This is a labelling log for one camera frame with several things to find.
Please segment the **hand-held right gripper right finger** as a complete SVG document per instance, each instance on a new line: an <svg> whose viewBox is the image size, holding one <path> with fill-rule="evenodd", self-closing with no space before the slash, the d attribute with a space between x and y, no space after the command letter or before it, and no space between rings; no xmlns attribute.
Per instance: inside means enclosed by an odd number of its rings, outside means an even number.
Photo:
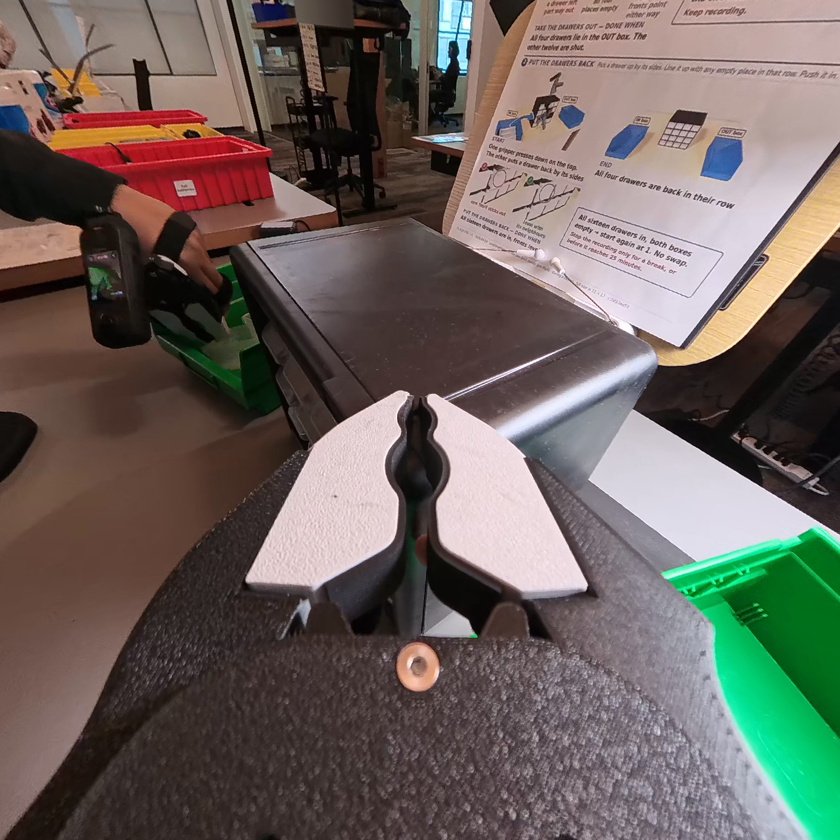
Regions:
<svg viewBox="0 0 840 840"><path fill-rule="evenodd" d="M534 477L496 429L438 395L427 452L440 477L430 500L427 574L437 599L471 624L516 605L587 591L588 582Z"/></svg>

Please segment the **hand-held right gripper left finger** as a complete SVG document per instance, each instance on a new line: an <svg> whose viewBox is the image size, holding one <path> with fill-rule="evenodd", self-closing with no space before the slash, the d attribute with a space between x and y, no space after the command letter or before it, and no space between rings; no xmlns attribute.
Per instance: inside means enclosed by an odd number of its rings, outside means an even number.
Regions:
<svg viewBox="0 0 840 840"><path fill-rule="evenodd" d="M246 574L246 589L335 604L352 622L403 574L406 499L396 482L413 397L396 391L309 451Z"/></svg>

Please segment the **green plastic bin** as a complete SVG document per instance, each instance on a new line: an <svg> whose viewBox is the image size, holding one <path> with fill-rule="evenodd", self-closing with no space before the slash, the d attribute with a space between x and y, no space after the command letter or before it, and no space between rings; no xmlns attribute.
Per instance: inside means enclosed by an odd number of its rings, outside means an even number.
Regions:
<svg viewBox="0 0 840 840"><path fill-rule="evenodd" d="M224 325L227 337L207 344L190 341L153 322L161 349L204 383L245 409L267 415L280 406L277 386L259 344L249 310L231 264L219 272L232 283L233 296Z"/></svg>
<svg viewBox="0 0 840 840"><path fill-rule="evenodd" d="M722 694L809 838L839 838L839 545L812 528L663 577L715 630Z"/></svg>

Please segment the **grid of clear cabinet drawers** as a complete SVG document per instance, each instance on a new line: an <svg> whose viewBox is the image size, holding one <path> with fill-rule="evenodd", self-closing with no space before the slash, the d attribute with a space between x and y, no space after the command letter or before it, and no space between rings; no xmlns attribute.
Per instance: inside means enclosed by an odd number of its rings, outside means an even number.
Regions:
<svg viewBox="0 0 840 840"><path fill-rule="evenodd" d="M277 365L276 383L285 402L288 422L302 446L310 448L337 423L277 328L267 324L260 338Z"/></svg>

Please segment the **black drawer cabinet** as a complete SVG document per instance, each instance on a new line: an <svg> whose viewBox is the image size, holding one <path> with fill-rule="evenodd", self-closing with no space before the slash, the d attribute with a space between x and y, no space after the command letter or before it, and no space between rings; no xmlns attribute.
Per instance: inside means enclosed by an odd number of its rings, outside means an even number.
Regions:
<svg viewBox="0 0 840 840"><path fill-rule="evenodd" d="M579 487L657 368L645 341L412 219L229 255L286 417L267 324L336 425L396 391L436 394Z"/></svg>

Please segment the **person's left hand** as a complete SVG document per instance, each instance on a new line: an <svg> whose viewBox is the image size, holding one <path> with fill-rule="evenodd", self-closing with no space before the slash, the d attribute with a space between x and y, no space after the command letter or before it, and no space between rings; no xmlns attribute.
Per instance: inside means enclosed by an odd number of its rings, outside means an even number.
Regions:
<svg viewBox="0 0 840 840"><path fill-rule="evenodd" d="M173 208L167 204L126 185L117 187L109 210L120 215L133 228L144 258L151 257L152 247L168 218L174 213ZM205 286L211 293L214 294L221 287L222 278L212 264L198 227L186 240L176 262L192 280Z"/></svg>

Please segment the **wooden side table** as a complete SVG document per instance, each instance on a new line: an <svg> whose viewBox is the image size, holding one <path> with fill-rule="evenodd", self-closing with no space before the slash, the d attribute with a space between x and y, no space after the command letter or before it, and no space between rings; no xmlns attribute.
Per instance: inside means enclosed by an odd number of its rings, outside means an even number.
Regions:
<svg viewBox="0 0 840 840"><path fill-rule="evenodd" d="M224 249L259 236L262 224L302 222L304 231L338 224L333 206L270 176L274 195L251 205L237 203L190 212L207 249ZM77 277L82 272L76 227L38 220L26 223L1 213L1 292Z"/></svg>

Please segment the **large ribbed red bin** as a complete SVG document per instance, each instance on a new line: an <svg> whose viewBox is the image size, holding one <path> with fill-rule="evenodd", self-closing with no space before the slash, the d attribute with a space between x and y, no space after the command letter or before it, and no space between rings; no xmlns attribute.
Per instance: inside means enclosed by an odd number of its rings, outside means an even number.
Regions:
<svg viewBox="0 0 840 840"><path fill-rule="evenodd" d="M235 137L107 143L60 150L122 177L136 192L191 212L273 197L267 147Z"/></svg>

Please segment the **yellow plastic bin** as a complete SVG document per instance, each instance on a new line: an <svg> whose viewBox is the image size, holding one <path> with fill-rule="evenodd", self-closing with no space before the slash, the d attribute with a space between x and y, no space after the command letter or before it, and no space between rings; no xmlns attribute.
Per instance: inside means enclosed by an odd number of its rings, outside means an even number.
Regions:
<svg viewBox="0 0 840 840"><path fill-rule="evenodd" d="M47 145L54 151L64 151L106 144L140 144L219 136L222 136L221 132L201 123L167 124L159 128L151 125L131 125L96 129L63 129L56 131Z"/></svg>

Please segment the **narrow red bin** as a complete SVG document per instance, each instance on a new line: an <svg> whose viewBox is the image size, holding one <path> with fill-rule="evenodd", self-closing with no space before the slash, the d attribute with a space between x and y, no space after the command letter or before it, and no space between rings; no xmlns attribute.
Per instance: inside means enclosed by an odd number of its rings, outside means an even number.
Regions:
<svg viewBox="0 0 840 840"><path fill-rule="evenodd" d="M148 125L160 128L165 125L206 124L207 117L190 109L164 109L114 112L77 112L62 116L68 130L121 128Z"/></svg>

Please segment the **blue white paper towel pack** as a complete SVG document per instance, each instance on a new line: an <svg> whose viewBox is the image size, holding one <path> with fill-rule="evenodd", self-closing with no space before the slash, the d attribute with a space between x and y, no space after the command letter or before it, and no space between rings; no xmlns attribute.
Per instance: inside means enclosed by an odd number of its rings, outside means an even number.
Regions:
<svg viewBox="0 0 840 840"><path fill-rule="evenodd" d="M35 70L1 70L1 128L28 134L42 143L62 128L59 112Z"/></svg>

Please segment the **black swivel chair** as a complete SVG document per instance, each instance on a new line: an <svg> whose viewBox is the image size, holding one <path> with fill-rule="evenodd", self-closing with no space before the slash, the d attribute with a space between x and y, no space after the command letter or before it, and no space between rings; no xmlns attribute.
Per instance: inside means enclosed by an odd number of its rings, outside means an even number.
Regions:
<svg viewBox="0 0 840 840"><path fill-rule="evenodd" d="M350 76L345 108L350 127L335 125L331 102L327 102L328 121L324 128L310 134L313 149L324 152L329 162L327 191L335 197L340 217L354 217L377 210L374 191L385 198L385 189L375 183L373 154L382 149L382 132L376 115L380 53L364 51L362 38L352 43ZM362 205L344 213L340 188L348 186L358 193Z"/></svg>

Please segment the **white power strip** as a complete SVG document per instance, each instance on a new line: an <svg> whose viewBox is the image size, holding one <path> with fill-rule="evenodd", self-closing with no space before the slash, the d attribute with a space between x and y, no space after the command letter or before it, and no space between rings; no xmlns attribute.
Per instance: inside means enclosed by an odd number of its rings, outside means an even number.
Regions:
<svg viewBox="0 0 840 840"><path fill-rule="evenodd" d="M820 477L781 453L774 444L739 430L730 439L756 459L761 467L771 469L793 486L808 490L817 496L827 497L830 493Z"/></svg>

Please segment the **instruction poster on board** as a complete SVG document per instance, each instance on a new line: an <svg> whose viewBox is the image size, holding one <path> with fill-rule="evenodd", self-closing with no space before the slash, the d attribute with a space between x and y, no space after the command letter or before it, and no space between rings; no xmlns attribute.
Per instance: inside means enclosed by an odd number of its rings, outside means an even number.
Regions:
<svg viewBox="0 0 840 840"><path fill-rule="evenodd" d="M468 131L464 160L446 206L443 233L452 238L460 200L490 126L501 93L517 57L537 2L526 6L511 24L497 52L483 97ZM784 223L765 252L768 262L741 288L729 308L717 311L692 343L677 348L646 332L637 336L656 351L664 366L684 366L709 361L744 340L777 309L780 299L811 262L829 246L837 246L839 226L839 162L835 160Z"/></svg>

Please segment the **black backing panel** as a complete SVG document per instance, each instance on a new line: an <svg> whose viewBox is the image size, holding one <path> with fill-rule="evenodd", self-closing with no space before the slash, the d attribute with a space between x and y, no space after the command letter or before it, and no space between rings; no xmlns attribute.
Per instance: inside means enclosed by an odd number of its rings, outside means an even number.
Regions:
<svg viewBox="0 0 840 840"><path fill-rule="evenodd" d="M714 314L716 314L719 311L725 311L729 308L736 296L742 291L743 288L745 288L745 286L755 276L759 269L769 260L769 257L765 253L766 249L774 241L775 237L780 233L784 226L787 225L795 211L810 195L814 187L819 183L819 181L822 180L824 174L829 171L831 165L833 165L838 159L838 156L839 144L829 154L826 160L818 168L814 176L800 191L799 195L793 201L793 204L787 208L785 213L780 217L780 220L764 237L764 240L754 250L748 261L741 267L741 269L735 275L732 282L729 283L728 287L726 287L722 294L720 294L719 298L715 301L715 305L710 310L708 310L703 319L700 320L699 324L692 330L692 332L689 334L688 339L679 346L680 350L687 349L693 343L693 341L699 335L700 331L707 326Z"/></svg>

